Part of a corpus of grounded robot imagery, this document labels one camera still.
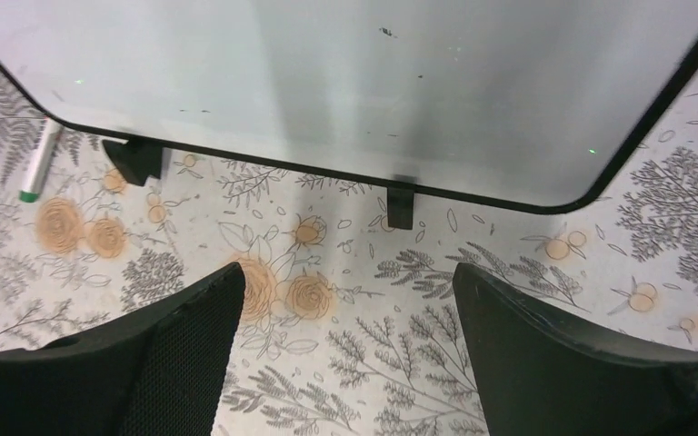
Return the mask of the white whiteboard black frame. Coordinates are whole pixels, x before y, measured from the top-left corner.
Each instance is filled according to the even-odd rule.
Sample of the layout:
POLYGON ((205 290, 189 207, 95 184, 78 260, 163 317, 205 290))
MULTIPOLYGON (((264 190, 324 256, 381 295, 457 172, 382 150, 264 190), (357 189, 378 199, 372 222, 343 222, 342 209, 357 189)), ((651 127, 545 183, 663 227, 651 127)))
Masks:
POLYGON ((534 214, 592 203, 698 70, 698 1, 0 1, 0 70, 125 179, 167 148, 534 214))

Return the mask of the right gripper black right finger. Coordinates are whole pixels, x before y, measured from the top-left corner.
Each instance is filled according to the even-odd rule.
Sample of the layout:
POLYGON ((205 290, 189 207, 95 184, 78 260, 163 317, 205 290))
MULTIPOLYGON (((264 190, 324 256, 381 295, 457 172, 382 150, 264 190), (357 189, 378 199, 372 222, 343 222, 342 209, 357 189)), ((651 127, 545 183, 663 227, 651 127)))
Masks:
POLYGON ((589 322, 459 263, 453 287, 492 435, 698 435, 698 352, 589 322))

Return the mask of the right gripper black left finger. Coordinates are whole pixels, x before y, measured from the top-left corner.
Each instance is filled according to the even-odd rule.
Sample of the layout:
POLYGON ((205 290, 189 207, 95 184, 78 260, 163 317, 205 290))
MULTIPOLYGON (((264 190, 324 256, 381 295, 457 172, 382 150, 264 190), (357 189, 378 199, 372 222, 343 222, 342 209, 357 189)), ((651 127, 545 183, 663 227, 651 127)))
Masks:
POLYGON ((230 263, 36 350, 0 352, 0 435, 207 435, 241 320, 230 263))

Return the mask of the floral patterned tablecloth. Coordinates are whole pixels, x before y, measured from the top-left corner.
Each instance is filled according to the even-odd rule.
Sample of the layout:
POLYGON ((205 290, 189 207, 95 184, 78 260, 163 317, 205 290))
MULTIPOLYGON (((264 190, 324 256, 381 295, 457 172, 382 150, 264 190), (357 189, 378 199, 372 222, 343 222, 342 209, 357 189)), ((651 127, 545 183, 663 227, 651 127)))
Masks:
POLYGON ((168 151, 132 186, 66 130, 17 195, 43 116, 0 73, 0 351, 35 349, 238 262, 249 283, 216 435, 484 435, 451 286, 475 263, 610 329, 698 351, 698 75, 607 190, 565 215, 168 151))

